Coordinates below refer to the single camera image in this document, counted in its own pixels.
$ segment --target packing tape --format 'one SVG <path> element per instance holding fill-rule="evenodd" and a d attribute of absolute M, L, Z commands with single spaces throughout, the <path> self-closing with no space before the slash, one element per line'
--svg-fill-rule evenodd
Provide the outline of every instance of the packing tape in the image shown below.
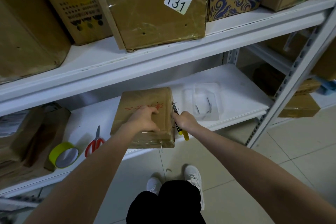
<path fill-rule="evenodd" d="M 79 155 L 78 149 L 70 142 L 57 145 L 49 154 L 49 160 L 57 168 L 66 168 L 75 162 Z"/>

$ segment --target left hand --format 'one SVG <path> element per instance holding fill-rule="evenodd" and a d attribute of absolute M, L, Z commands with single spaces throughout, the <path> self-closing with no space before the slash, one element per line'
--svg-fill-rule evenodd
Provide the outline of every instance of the left hand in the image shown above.
<path fill-rule="evenodd" d="M 152 113 L 158 114 L 159 111 L 155 107 L 143 106 L 139 108 L 134 114 L 132 114 L 127 123 L 135 126 L 139 132 L 159 132 L 160 129 L 152 121 Z"/>

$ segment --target black pants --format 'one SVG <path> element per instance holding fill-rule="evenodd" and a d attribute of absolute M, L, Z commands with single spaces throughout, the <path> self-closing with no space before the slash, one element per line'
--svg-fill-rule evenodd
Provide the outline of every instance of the black pants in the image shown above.
<path fill-rule="evenodd" d="M 205 223 L 200 201 L 198 188 L 190 182 L 168 181 L 158 196 L 141 192 L 128 209 L 126 223 Z"/>

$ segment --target red scissors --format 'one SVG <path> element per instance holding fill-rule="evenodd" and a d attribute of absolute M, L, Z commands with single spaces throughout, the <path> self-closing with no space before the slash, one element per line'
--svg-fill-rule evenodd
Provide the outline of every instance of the red scissors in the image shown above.
<path fill-rule="evenodd" d="M 88 157 L 88 155 L 94 153 L 95 150 L 97 150 L 100 145 L 105 143 L 104 139 L 100 137 L 99 134 L 100 134 L 100 126 L 98 126 L 97 128 L 96 138 L 91 143 L 89 143 L 89 145 L 86 147 L 86 150 L 85 150 L 86 158 Z"/>

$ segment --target hand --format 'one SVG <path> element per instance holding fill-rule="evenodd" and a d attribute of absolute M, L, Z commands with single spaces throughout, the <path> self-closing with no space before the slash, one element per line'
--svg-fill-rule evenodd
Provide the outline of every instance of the hand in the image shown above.
<path fill-rule="evenodd" d="M 172 113 L 172 116 L 177 125 L 187 132 L 193 131 L 195 128 L 200 126 L 195 117 L 186 111 L 182 112 L 181 115 L 174 112 Z"/>
<path fill-rule="evenodd" d="M 152 121 L 152 113 L 158 114 L 159 111 L 155 107 L 143 106 L 132 114 L 132 116 L 128 119 L 127 124 L 131 124 L 138 132 L 159 132 L 160 129 Z"/>

